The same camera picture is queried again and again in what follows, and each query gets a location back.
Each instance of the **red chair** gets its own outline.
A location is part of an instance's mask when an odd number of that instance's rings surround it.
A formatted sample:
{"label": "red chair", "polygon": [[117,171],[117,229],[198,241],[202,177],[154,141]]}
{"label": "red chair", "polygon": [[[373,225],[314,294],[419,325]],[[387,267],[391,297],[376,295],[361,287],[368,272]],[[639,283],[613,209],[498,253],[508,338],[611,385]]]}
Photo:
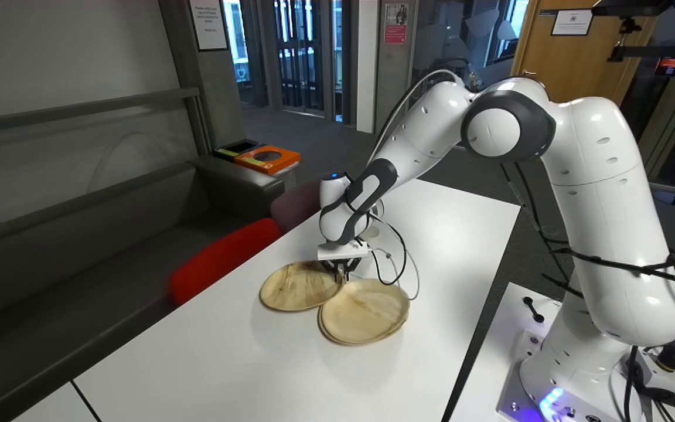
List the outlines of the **red chair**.
{"label": "red chair", "polygon": [[187,302],[278,238],[282,228],[271,219],[262,219],[212,241],[174,270],[169,282],[171,306]]}

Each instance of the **sign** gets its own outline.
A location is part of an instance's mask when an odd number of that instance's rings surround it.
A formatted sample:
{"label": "sign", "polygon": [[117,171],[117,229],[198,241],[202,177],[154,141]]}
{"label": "sign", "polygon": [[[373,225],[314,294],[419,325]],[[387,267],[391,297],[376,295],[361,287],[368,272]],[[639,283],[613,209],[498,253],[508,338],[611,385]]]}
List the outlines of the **sign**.
{"label": "sign", "polygon": [[560,10],[555,15],[553,36],[583,38],[593,23],[590,10]]}
{"label": "sign", "polygon": [[218,0],[190,0],[198,50],[226,50],[223,10]]}
{"label": "sign", "polygon": [[407,43],[407,3],[387,3],[385,5],[385,45],[405,45]]}

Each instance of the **orange object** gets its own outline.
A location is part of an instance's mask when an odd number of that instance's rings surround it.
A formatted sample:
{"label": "orange object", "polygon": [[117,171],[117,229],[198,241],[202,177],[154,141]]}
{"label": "orange object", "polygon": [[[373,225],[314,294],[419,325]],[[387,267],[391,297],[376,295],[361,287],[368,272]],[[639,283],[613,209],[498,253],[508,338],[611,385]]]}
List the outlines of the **orange object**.
{"label": "orange object", "polygon": [[233,158],[237,164],[277,177],[299,163],[299,153],[278,145],[258,145]]}

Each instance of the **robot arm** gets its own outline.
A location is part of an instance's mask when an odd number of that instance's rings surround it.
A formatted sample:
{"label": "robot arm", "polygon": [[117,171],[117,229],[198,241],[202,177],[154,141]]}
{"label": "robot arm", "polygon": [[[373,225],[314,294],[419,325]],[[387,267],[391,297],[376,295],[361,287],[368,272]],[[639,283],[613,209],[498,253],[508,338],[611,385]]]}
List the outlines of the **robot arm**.
{"label": "robot arm", "polygon": [[611,370],[633,345],[675,340],[675,270],[661,265],[667,243],[634,139],[611,100],[551,104],[541,84],[523,77],[482,95],[435,84],[355,181],[325,182],[318,222],[327,247],[361,238],[381,195],[428,171],[460,141],[487,159],[541,159],[572,247],[572,287],[583,301],[566,295],[538,352],[519,366],[523,386],[533,404],[557,390],[553,416],[613,422],[621,410],[610,392],[621,386]]}
{"label": "robot arm", "polygon": [[368,212],[394,188],[426,173],[457,144],[463,111],[470,106],[460,80],[437,82],[389,133],[385,147],[355,181],[333,177],[323,182],[318,228],[327,243],[348,243],[368,228]]}
{"label": "robot arm", "polygon": [[[340,189],[323,200],[318,225],[325,241],[355,240],[379,198],[435,166],[460,141],[487,159],[538,158],[576,256],[638,267],[666,263],[666,238],[618,109],[605,98],[551,104],[544,88],[524,77],[477,96],[462,82],[437,82],[407,111],[366,171],[352,182],[340,181]],[[664,280],[575,261],[575,283],[596,325],[626,345],[675,340],[672,275],[672,267]]]}

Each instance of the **white table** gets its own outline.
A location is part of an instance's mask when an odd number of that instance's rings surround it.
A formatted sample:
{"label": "white table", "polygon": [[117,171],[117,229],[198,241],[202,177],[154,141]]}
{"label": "white table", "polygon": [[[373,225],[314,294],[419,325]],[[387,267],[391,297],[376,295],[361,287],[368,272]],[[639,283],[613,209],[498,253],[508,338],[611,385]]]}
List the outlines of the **white table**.
{"label": "white table", "polygon": [[[312,219],[74,382],[115,422],[441,419],[518,206],[422,181],[385,204],[422,275],[422,295],[389,340],[337,347],[317,311],[258,302],[266,275],[314,257]],[[394,249],[385,234],[375,243]],[[412,291],[412,270],[402,287]]]}
{"label": "white table", "polygon": [[95,422],[73,385],[64,385],[13,422]]}

